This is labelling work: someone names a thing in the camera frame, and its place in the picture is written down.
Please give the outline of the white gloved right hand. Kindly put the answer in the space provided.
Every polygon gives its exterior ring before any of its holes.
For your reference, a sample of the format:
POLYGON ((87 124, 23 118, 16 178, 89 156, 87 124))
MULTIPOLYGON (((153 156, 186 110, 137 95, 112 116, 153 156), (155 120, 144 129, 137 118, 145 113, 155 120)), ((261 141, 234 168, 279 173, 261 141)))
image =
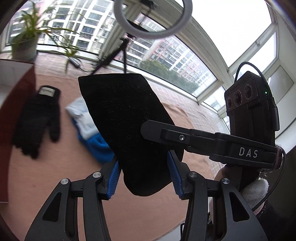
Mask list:
MULTIPOLYGON (((215 176, 215 181, 220 181, 222 178, 228 178, 226 175, 226 166, 221 168, 217 175, 215 176)), ((248 203, 248 205, 251 208, 254 208, 267 194, 269 188, 269 183, 264 178, 258 178, 251 184, 249 184, 247 187, 243 189, 242 197, 245 199, 245 201, 248 203)), ((262 203, 258 209, 254 211, 254 214, 257 215, 260 213, 260 211, 263 209, 264 203, 262 203)), ((210 218, 213 221, 213 200, 209 202, 209 213, 210 218)))

